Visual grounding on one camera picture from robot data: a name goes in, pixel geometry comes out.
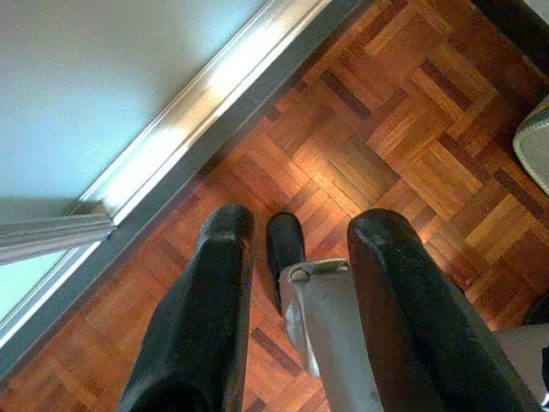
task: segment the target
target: parquet floor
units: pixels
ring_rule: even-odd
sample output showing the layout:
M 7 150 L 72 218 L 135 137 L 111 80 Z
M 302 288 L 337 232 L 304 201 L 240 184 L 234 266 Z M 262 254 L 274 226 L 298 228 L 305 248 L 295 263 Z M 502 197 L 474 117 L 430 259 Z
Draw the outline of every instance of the parquet floor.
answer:
M 256 216 L 244 410 L 329 410 L 271 303 L 264 230 L 281 209 L 302 221 L 311 259 L 345 256 L 361 210 L 394 209 L 490 328 L 519 325 L 549 290 L 549 199 L 511 139 L 548 91 L 468 1 L 376 1 L 9 382 L 0 409 L 112 410 L 156 303 L 227 202 Z

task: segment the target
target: gray object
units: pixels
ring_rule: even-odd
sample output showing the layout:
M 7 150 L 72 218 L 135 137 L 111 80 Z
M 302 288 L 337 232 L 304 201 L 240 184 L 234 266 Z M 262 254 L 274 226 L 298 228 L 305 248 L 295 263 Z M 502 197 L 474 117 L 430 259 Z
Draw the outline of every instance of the gray object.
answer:
M 304 369 L 320 376 L 332 410 L 382 411 L 344 259 L 303 262 L 281 273 L 282 314 Z
M 116 229 L 107 215 L 72 215 L 0 225 L 0 264 L 105 240 Z

